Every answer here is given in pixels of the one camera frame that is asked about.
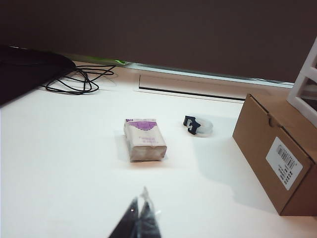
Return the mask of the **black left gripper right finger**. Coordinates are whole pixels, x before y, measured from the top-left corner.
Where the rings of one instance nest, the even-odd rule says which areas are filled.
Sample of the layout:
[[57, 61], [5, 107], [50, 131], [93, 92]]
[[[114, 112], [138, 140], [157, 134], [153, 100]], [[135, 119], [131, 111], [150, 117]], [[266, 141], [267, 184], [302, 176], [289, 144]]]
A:
[[156, 219], [154, 204], [146, 187], [143, 188], [141, 197], [144, 200], [136, 223], [137, 238], [160, 238], [161, 233]]

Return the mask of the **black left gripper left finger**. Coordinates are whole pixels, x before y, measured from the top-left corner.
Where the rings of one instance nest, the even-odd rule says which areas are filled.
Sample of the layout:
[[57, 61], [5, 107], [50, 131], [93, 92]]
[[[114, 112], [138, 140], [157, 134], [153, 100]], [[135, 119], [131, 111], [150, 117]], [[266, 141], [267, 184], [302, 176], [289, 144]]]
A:
[[138, 198], [132, 199], [122, 218], [108, 236], [109, 238], [136, 238], [139, 220]]

